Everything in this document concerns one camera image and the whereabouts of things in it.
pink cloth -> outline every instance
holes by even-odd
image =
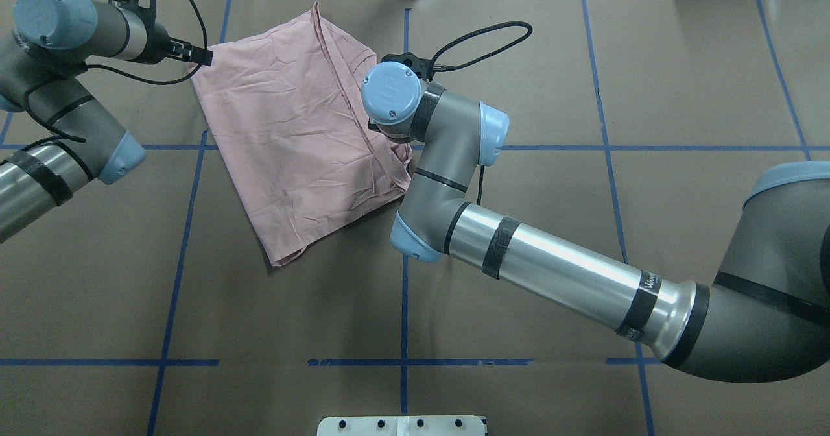
[[[408,144],[368,131],[362,78],[375,52],[311,11],[211,47],[193,84],[245,211],[273,265],[398,199]]]

light blue cap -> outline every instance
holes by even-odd
[[[808,162],[790,162],[782,165],[772,167],[767,170],[752,190],[752,194],[747,197],[747,202],[753,199],[756,194],[779,187],[785,184],[795,184],[795,182],[805,182],[807,180],[825,180],[830,179],[830,162],[808,161]]]
[[[430,247],[426,241],[421,240],[411,228],[404,223],[401,212],[395,214],[395,223],[392,224],[392,235],[389,241],[396,250],[404,253],[410,258],[418,258],[424,262],[438,262],[441,253]]]
[[[116,146],[115,152],[110,156],[110,160],[107,161],[104,169],[101,170],[101,175],[98,176],[98,179],[105,184],[112,185],[133,168],[139,166],[139,164],[145,161],[146,157],[147,152],[136,141],[136,138],[133,138],[129,131],[125,132],[124,137],[121,138],[121,142]]]
[[[510,117],[501,110],[496,110],[479,102],[481,109],[481,145],[478,154],[478,164],[489,167],[495,164],[501,147],[507,138],[510,129]]]
[[[18,0],[14,22],[39,46],[68,51],[91,39],[98,26],[98,11],[89,0]]]
[[[397,125],[421,103],[421,79],[406,64],[384,61],[368,72],[361,88],[366,114],[378,125]]]
[[[23,109],[18,107],[15,104],[12,104],[8,101],[3,94],[0,94],[0,110],[6,110],[7,112],[22,112]]]

